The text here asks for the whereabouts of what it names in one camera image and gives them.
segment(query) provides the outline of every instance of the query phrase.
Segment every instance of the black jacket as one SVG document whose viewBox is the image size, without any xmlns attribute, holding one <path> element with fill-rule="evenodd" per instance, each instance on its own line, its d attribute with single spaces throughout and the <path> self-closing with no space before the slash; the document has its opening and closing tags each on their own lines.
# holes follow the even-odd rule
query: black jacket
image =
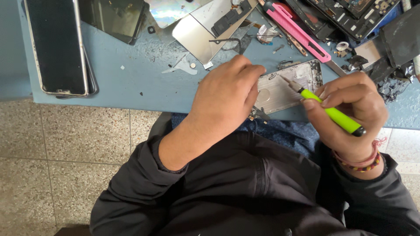
<svg viewBox="0 0 420 236">
<path fill-rule="evenodd" d="M 94 236 L 420 235 L 419 212 L 387 154 L 381 177 L 362 181 L 321 146 L 321 175 L 299 153 L 237 132 L 173 172 L 160 162 L 160 141 L 140 143 L 99 196 Z M 344 200 L 347 228 L 337 219 Z"/>
</svg>

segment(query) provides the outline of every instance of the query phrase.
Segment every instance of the screwdriver tip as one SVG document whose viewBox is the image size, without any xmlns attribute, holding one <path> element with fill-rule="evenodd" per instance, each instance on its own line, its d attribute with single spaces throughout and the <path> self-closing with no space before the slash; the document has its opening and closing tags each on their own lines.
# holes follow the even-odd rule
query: screwdriver tip
<svg viewBox="0 0 420 236">
<path fill-rule="evenodd" d="M 281 78 L 283 78 L 284 80 L 286 80 L 287 83 L 290 83 L 290 80 L 288 80 L 286 77 L 284 76 L 280 76 Z"/>
</svg>

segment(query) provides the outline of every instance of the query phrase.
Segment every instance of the floor tile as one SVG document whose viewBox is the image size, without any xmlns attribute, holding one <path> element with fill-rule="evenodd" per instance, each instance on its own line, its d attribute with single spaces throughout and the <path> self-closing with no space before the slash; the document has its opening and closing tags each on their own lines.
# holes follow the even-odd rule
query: floor tile
<svg viewBox="0 0 420 236">
<path fill-rule="evenodd" d="M 93 204 L 120 166 L 61 161 L 49 165 L 58 228 L 89 224 Z"/>
<path fill-rule="evenodd" d="M 392 129 L 386 153 L 397 161 L 420 163 L 420 130 Z"/>
<path fill-rule="evenodd" d="M 45 159 L 39 104 L 30 99 L 0 102 L 0 155 Z"/>
<path fill-rule="evenodd" d="M 158 111 L 130 110 L 131 151 L 134 151 L 137 144 L 147 140 L 150 129 L 160 114 Z"/>
<path fill-rule="evenodd" d="M 376 136 L 377 139 L 383 141 L 383 144 L 379 147 L 380 152 L 385 152 L 386 147 L 388 146 L 389 139 L 391 137 L 391 128 L 381 128 L 381 131 L 379 131 L 378 135 Z"/>
<path fill-rule="evenodd" d="M 130 156 L 129 110 L 41 105 L 49 160 L 123 164 Z"/>
<path fill-rule="evenodd" d="M 0 235 L 56 233 L 46 160 L 0 158 Z"/>
<path fill-rule="evenodd" d="M 400 174 L 420 175 L 420 163 L 399 161 L 396 170 Z"/>
<path fill-rule="evenodd" d="M 410 191 L 411 197 L 420 209 L 420 175 L 401 174 L 402 183 Z"/>
</svg>

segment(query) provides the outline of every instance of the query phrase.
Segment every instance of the yellow-green screwdriver handle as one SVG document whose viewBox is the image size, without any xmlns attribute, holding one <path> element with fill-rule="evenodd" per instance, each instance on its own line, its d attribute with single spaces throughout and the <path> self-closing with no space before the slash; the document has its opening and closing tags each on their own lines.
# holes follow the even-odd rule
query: yellow-green screwdriver handle
<svg viewBox="0 0 420 236">
<path fill-rule="evenodd" d="M 319 102 L 322 102 L 320 98 L 318 98 L 315 94 L 313 94 L 307 89 L 304 89 L 300 94 L 304 98 L 313 98 Z M 350 134 L 360 137 L 366 133 L 366 130 L 362 125 L 360 125 L 341 111 L 337 110 L 336 108 L 326 108 L 325 112 L 328 114 L 331 120 L 333 120 L 335 123 L 337 123 Z"/>
</svg>

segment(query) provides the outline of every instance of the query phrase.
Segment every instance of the pink utility knife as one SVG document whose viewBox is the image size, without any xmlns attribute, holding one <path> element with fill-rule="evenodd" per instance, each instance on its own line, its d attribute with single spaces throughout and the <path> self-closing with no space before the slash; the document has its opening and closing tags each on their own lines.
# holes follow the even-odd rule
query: pink utility knife
<svg viewBox="0 0 420 236">
<path fill-rule="evenodd" d="M 271 1 L 264 2 L 258 0 L 263 9 L 273 20 L 283 27 L 291 36 L 293 36 L 303 47 L 310 51 L 320 62 L 327 64 L 339 76 L 346 76 L 346 72 L 341 69 L 315 40 L 305 33 L 292 19 L 281 5 L 273 4 Z"/>
</svg>

